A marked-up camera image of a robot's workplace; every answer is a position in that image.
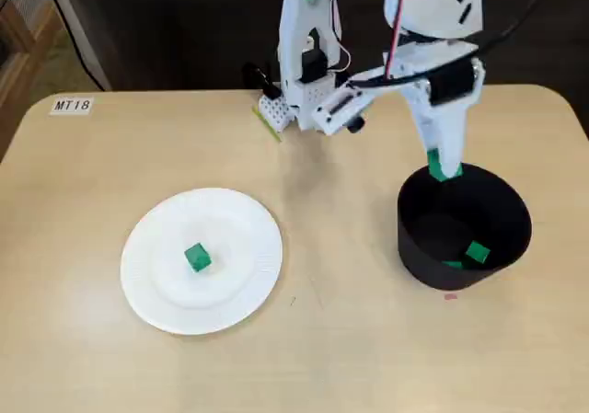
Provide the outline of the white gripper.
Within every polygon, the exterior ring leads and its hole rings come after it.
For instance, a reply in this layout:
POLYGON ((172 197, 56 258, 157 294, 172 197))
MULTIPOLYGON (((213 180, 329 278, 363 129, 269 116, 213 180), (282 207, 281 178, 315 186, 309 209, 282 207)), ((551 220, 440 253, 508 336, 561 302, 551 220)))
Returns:
POLYGON ((462 175, 468 108, 479 101, 485 68, 479 47, 462 40, 409 43, 394 56, 392 79, 410 107, 430 175, 447 181, 462 175))

